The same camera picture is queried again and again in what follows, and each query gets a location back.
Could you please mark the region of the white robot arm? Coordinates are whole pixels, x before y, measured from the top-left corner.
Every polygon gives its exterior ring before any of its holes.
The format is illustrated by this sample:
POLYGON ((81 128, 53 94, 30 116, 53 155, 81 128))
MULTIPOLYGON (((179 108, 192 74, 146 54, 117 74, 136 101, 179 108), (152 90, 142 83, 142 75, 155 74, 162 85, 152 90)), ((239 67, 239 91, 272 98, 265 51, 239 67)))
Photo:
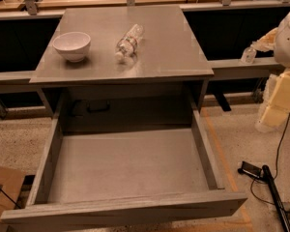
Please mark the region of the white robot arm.
POLYGON ((258 121, 263 131, 279 127, 290 113, 290 12, 277 27, 274 57, 285 70, 266 83, 258 121))

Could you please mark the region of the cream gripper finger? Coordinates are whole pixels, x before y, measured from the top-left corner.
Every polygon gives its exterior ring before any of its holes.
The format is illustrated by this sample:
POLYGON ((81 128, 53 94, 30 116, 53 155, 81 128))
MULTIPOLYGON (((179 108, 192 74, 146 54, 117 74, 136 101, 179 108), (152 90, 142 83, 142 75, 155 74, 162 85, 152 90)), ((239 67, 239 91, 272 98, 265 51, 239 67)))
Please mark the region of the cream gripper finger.
POLYGON ((271 74, 259 110, 259 125, 266 129, 279 127, 290 113, 290 69, 271 74))

